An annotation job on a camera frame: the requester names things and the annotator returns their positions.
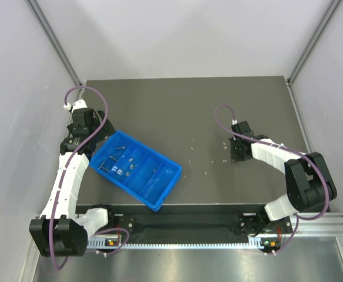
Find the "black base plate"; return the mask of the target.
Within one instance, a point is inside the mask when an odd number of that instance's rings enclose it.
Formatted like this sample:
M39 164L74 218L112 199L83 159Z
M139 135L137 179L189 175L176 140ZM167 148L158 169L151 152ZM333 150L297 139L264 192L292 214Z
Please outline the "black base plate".
M257 234L263 228L254 215L224 213L182 214L124 214L112 217L115 227L127 228L130 234L141 234L148 230L156 232L171 230L228 232L230 234Z

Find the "blue compartment bin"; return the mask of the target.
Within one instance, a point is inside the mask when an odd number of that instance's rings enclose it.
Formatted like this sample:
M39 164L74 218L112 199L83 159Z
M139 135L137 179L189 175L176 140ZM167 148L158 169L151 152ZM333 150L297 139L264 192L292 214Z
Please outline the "blue compartment bin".
M110 172L99 169L102 162ZM119 175L117 171L112 171L113 166L123 173ZM154 212L159 211L182 173L181 165L121 131L111 135L95 152L90 167Z

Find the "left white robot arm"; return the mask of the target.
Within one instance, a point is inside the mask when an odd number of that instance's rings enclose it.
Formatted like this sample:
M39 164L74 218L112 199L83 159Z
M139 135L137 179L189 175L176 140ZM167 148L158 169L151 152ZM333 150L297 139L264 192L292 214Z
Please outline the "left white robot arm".
M60 144L59 164L49 200L38 219L33 219L29 232L43 257L82 256L88 240L109 222L109 208L93 206L81 216L76 204L83 175L98 142L114 134L107 120L103 129L87 144L74 150L100 125L105 114L88 107L83 99L68 105L72 111L69 136Z

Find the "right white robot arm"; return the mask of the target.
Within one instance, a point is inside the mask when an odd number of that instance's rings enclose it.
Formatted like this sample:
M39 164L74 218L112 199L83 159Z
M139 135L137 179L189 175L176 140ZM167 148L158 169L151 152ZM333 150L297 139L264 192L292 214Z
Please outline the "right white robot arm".
M259 160L285 176L286 194L256 213L260 230L299 212L320 206L326 210L325 204L336 199L337 189L322 154L291 152L264 135L256 136L246 121L233 120L231 130L234 132L230 138L232 161Z

